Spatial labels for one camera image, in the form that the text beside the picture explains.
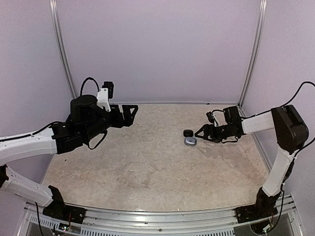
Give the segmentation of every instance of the small black object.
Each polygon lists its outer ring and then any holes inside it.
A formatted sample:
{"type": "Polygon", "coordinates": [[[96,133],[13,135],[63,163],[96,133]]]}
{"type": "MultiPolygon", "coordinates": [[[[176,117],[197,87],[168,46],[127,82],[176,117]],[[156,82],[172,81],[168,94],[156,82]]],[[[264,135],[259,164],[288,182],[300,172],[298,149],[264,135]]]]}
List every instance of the small black object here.
{"type": "Polygon", "coordinates": [[[184,130],[184,137],[192,137],[193,131],[191,129],[185,129],[184,130]]]}

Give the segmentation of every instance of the black mounting bracket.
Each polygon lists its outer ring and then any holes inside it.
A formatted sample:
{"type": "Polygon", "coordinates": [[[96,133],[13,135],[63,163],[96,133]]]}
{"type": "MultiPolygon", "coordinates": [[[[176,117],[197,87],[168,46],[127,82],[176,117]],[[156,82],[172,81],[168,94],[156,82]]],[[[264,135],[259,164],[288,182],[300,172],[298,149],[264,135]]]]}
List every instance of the black mounting bracket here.
{"type": "Polygon", "coordinates": [[[44,208],[43,214],[59,220],[82,224],[86,210],[82,207],[66,205],[59,189],[51,185],[49,188],[53,194],[53,201],[44,208]]]}
{"type": "Polygon", "coordinates": [[[278,214],[276,201],[281,193],[268,197],[262,188],[259,189],[256,203],[248,206],[241,206],[235,209],[237,222],[239,224],[270,217],[278,214]]]}

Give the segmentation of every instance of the wire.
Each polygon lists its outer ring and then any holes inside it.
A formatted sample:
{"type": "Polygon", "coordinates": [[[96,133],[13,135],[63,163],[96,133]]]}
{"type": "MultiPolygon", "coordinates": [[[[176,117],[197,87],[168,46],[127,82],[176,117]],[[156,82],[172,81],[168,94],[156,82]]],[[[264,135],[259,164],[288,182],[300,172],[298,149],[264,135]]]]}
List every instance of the wire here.
{"type": "Polygon", "coordinates": [[[226,143],[237,143],[239,139],[236,136],[235,136],[235,139],[236,140],[234,140],[234,141],[225,141],[225,142],[221,141],[221,143],[223,143],[223,144],[226,144],[226,143]]]}
{"type": "Polygon", "coordinates": [[[310,85],[313,85],[313,86],[315,87],[315,84],[314,84],[313,82],[311,82],[311,81],[304,81],[303,83],[301,83],[300,87],[299,87],[298,90],[295,92],[295,94],[293,95],[293,97],[292,97],[290,100],[288,100],[286,103],[284,103],[284,104],[282,105],[282,107],[284,107],[285,105],[289,104],[289,103],[296,97],[296,95],[299,93],[300,89],[302,88],[302,86],[303,86],[304,84],[310,84],[310,85]]]}
{"type": "MultiPolygon", "coordinates": [[[[314,84],[313,82],[311,82],[311,81],[304,81],[303,83],[301,83],[300,87],[297,89],[297,91],[296,91],[295,94],[292,96],[292,98],[291,98],[290,100],[288,100],[286,103],[284,103],[283,105],[281,105],[281,107],[284,107],[285,105],[289,104],[289,103],[296,97],[296,95],[300,92],[302,86],[305,85],[305,84],[313,85],[313,86],[315,87],[315,84],[314,84]]],[[[259,116],[259,115],[262,115],[262,114],[267,113],[267,112],[269,112],[269,111],[270,111],[270,110],[264,111],[264,112],[261,112],[261,113],[258,113],[258,114],[254,114],[254,115],[252,115],[252,116],[250,116],[250,117],[245,117],[245,118],[243,118],[243,119],[248,119],[248,118],[252,118],[252,117],[255,117],[255,116],[259,116]]]]}
{"type": "Polygon", "coordinates": [[[43,230],[42,230],[41,225],[40,225],[39,211],[38,211],[38,204],[37,204],[37,203],[35,203],[35,205],[36,205],[36,211],[37,211],[37,220],[38,220],[39,231],[40,231],[41,236],[44,236],[44,234],[43,234],[43,230]]]}
{"type": "Polygon", "coordinates": [[[21,138],[26,138],[26,137],[29,137],[29,136],[33,136],[33,135],[35,135],[35,134],[40,133],[41,131],[43,131],[43,130],[46,129],[47,127],[51,126],[52,124],[57,124],[57,123],[62,123],[62,122],[60,122],[60,121],[54,121],[54,122],[51,122],[51,123],[49,123],[48,125],[44,126],[43,128],[41,128],[41,129],[35,131],[34,133],[26,134],[26,135],[22,135],[22,136],[17,136],[17,137],[13,137],[13,138],[1,139],[0,142],[5,142],[5,141],[16,140],[16,139],[21,139],[21,138]]]}
{"type": "Polygon", "coordinates": [[[275,229],[275,227],[277,226],[277,224],[279,223],[280,221],[280,217],[281,217],[281,214],[282,214],[282,209],[283,209],[283,206],[284,206],[284,190],[282,190],[282,201],[281,201],[281,208],[280,208],[280,213],[279,213],[279,217],[275,223],[275,225],[272,227],[271,230],[269,230],[267,233],[273,231],[275,229]]]}
{"type": "Polygon", "coordinates": [[[98,86],[97,81],[96,81],[95,79],[93,79],[92,77],[88,77],[88,78],[86,78],[86,79],[83,81],[83,83],[82,83],[82,85],[81,85],[80,96],[82,96],[82,92],[83,92],[84,85],[85,85],[85,83],[86,83],[88,80],[92,80],[92,81],[96,84],[97,92],[99,91],[99,86],[98,86]]]}
{"type": "Polygon", "coordinates": [[[107,131],[106,131],[106,133],[103,135],[103,137],[98,141],[98,143],[95,145],[95,147],[90,147],[90,143],[89,143],[89,144],[88,144],[88,148],[89,148],[90,150],[94,150],[95,148],[97,148],[98,145],[100,145],[100,143],[103,142],[103,140],[105,139],[106,135],[107,135],[107,131]]]}
{"type": "Polygon", "coordinates": [[[224,112],[223,110],[214,109],[212,112],[224,112]]]}
{"type": "Polygon", "coordinates": [[[315,141],[315,137],[314,137],[308,144],[304,145],[301,149],[299,149],[299,150],[296,152],[296,154],[294,155],[294,157],[296,157],[297,154],[298,154],[300,151],[302,151],[303,149],[307,148],[307,147],[308,147],[309,145],[311,145],[314,141],[315,141]]]}

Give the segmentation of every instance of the white bracket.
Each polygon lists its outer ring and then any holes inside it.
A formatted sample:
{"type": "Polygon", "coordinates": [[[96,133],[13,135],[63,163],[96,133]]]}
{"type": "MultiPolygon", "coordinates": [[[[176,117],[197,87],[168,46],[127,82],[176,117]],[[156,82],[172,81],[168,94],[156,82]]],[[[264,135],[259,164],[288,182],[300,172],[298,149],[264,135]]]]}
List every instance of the white bracket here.
{"type": "Polygon", "coordinates": [[[100,108],[105,107],[105,110],[107,112],[110,112],[110,106],[108,102],[108,88],[101,88],[99,92],[97,93],[97,105],[100,108]]]}

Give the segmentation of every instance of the metal frame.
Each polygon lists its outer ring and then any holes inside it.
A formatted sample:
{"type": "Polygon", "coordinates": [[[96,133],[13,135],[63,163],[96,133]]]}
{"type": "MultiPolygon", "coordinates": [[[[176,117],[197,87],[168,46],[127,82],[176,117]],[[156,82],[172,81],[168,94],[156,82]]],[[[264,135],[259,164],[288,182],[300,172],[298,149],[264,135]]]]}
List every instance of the metal frame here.
{"type": "MultiPolygon", "coordinates": [[[[52,19],[53,19],[53,25],[54,25],[54,29],[55,29],[55,35],[56,35],[56,39],[57,39],[57,45],[59,48],[60,58],[62,60],[66,80],[67,80],[72,98],[77,98],[78,93],[77,93],[77,90],[75,88],[74,81],[72,79],[68,59],[66,56],[66,51],[64,48],[62,30],[61,30],[61,25],[60,25],[60,21],[59,21],[57,0],[49,0],[49,2],[50,2],[50,10],[51,10],[51,14],[52,14],[52,19]]],[[[247,95],[248,90],[249,90],[250,81],[252,79],[252,74],[253,74],[256,58],[258,55],[259,45],[260,45],[262,31],[263,31],[263,25],[264,25],[264,21],[265,21],[266,8],[267,8],[267,0],[260,0],[258,22],[257,22],[256,33],[255,33],[255,38],[254,38],[254,44],[253,44],[253,48],[252,48],[251,59],[250,59],[250,63],[249,63],[248,69],[247,69],[246,78],[245,78],[245,82],[244,82],[244,85],[242,88],[241,97],[240,97],[239,102],[238,102],[238,105],[240,107],[242,107],[244,104],[246,95],[247,95]]]]}
{"type": "Polygon", "coordinates": [[[53,18],[53,25],[55,29],[55,35],[56,35],[57,45],[58,45],[58,49],[60,53],[60,58],[62,61],[65,77],[69,86],[71,96],[74,99],[78,97],[78,93],[72,79],[68,59],[67,59],[66,52],[64,49],[63,36],[61,32],[61,26],[60,26],[59,15],[58,15],[57,0],[49,0],[49,3],[50,3],[51,15],[53,18]]]}
{"type": "Polygon", "coordinates": [[[258,56],[259,45],[260,45],[261,36],[262,36],[262,30],[263,30],[263,26],[264,26],[264,22],[265,22],[266,8],[267,8],[267,0],[260,0],[258,22],[257,22],[254,44],[252,47],[252,55],[251,55],[250,63],[249,63],[249,66],[248,66],[248,69],[246,72],[246,78],[245,78],[244,86],[242,89],[241,97],[240,97],[240,100],[238,103],[241,108],[245,102],[246,95],[247,95],[249,87],[250,87],[250,82],[252,80],[252,74],[253,74],[256,59],[258,56]]]}
{"type": "MultiPolygon", "coordinates": [[[[281,200],[277,201],[277,208],[280,210],[281,200]]],[[[197,210],[185,212],[140,212],[106,210],[93,207],[87,209],[83,224],[72,223],[71,226],[79,236],[98,236],[98,235],[215,235],[219,232],[232,232],[234,227],[259,222],[261,220],[237,223],[235,208],[221,208],[214,210],[197,210]]],[[[42,207],[39,208],[40,220],[43,227],[52,229],[60,223],[67,223],[57,219],[42,215],[42,207]]],[[[299,216],[296,214],[296,207],[291,195],[286,195],[283,202],[283,214],[290,214],[291,224],[295,236],[303,236],[299,226],[299,216]]],[[[37,224],[36,207],[34,204],[27,203],[22,217],[22,225],[18,231],[18,236],[25,236],[30,222],[37,224]]]]}

